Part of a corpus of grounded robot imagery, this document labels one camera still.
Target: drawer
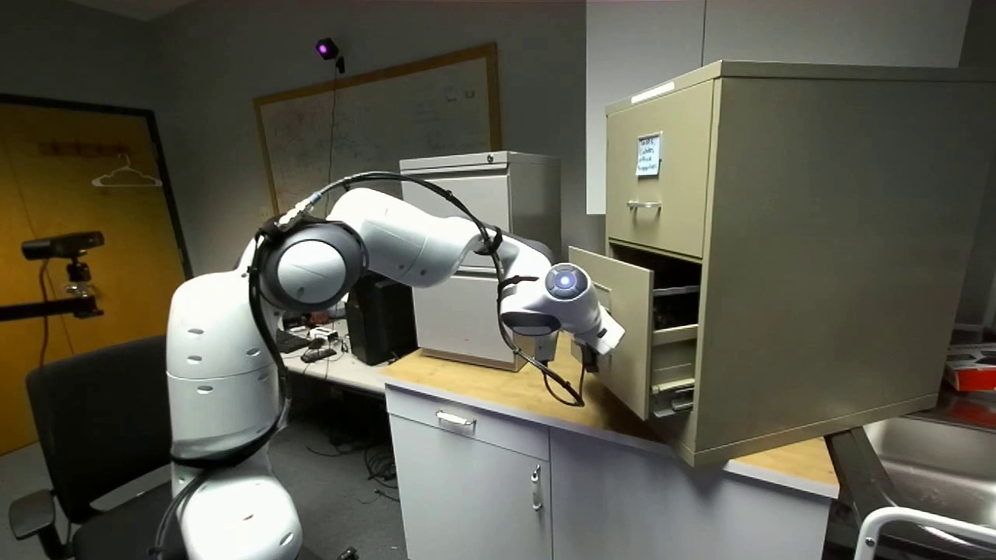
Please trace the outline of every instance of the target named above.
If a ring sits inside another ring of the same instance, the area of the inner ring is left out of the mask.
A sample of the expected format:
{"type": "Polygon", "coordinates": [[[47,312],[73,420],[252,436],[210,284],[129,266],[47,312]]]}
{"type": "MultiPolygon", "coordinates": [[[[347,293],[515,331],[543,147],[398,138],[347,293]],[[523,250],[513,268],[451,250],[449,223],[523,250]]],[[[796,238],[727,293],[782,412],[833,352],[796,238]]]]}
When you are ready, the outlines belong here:
{"type": "Polygon", "coordinates": [[[546,462],[546,431],[532,423],[394,387],[386,390],[386,412],[389,418],[423,423],[458,438],[489,442],[515,455],[529,455],[534,462],[546,462]]]}
{"type": "Polygon", "coordinates": [[[615,352],[600,358],[597,381],[640,420],[663,420],[695,406],[697,374],[697,266],[640,268],[570,250],[608,312],[626,327],[615,352]]]}
{"type": "Polygon", "coordinates": [[[713,85],[608,111],[608,238],[702,256],[713,85]]]}

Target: white robotic arm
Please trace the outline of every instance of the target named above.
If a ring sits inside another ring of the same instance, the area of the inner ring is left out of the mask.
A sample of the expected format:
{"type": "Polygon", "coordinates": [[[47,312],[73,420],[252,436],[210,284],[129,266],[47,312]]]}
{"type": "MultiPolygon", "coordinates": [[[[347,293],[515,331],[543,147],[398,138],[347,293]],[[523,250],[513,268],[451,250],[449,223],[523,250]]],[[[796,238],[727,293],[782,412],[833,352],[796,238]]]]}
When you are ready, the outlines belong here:
{"type": "Polygon", "coordinates": [[[298,555],[298,517],[260,456],[284,420],[279,355],[270,342],[279,319],[337,306],[364,272],[436,286],[466,253],[493,256],[493,298],[506,331],[565,331],[600,355],[618,342],[621,327],[597,306],[582,268],[549,266],[479,222],[436,219],[362,186],[343,192],[326,222],[287,216],[250,244],[236,272],[194,277],[174,293],[167,398],[189,557],[298,555]]]}

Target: whiteboard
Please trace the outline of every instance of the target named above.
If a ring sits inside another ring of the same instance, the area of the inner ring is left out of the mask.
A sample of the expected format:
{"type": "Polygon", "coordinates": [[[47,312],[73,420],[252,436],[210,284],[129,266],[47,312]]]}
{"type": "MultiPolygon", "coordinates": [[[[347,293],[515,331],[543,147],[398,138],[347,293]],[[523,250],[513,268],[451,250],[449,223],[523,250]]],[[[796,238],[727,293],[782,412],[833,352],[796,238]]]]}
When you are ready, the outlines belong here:
{"type": "Polygon", "coordinates": [[[354,171],[501,147],[499,48],[256,101],[275,213],[354,171]]]}

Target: beige filing cabinet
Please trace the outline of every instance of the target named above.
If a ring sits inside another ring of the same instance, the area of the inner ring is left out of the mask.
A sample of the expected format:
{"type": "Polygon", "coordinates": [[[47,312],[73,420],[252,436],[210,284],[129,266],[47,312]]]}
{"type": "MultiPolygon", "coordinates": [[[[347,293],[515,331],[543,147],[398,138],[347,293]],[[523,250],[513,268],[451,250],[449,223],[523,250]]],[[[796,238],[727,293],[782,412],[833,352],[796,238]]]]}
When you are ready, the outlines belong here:
{"type": "Polygon", "coordinates": [[[608,111],[600,363],[686,465],[929,409],[996,82],[717,63],[608,111]]]}
{"type": "MultiPolygon", "coordinates": [[[[402,174],[451,189],[479,222],[539,240],[561,253],[561,162],[534,152],[461,152],[402,159],[402,174]]],[[[432,216],[461,216],[451,201],[404,180],[402,196],[432,216]]],[[[479,363],[518,368],[499,336],[493,268],[471,256],[461,272],[430,288],[409,288],[418,344],[479,363]]]]}

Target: cabinet handle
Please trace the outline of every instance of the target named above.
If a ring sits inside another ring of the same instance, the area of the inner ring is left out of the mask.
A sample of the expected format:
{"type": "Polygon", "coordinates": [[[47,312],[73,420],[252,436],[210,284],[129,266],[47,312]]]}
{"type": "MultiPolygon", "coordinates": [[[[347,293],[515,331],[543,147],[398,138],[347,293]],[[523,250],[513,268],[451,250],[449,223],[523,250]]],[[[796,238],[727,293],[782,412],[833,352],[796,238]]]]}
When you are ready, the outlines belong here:
{"type": "Polygon", "coordinates": [[[695,409],[695,381],[655,382],[651,390],[654,418],[675,418],[695,409]]]}
{"type": "Polygon", "coordinates": [[[542,468],[532,468],[529,473],[529,484],[532,484],[532,515],[542,515],[542,468]]]}
{"type": "Polygon", "coordinates": [[[476,431],[472,418],[458,418],[458,413],[436,413],[436,423],[442,432],[454,432],[454,436],[472,436],[476,431]]]}
{"type": "Polygon", "coordinates": [[[628,208],[632,222],[640,222],[640,216],[646,216],[646,213],[654,222],[661,219],[661,201],[654,201],[654,198],[626,198],[626,208],[628,208]]]}

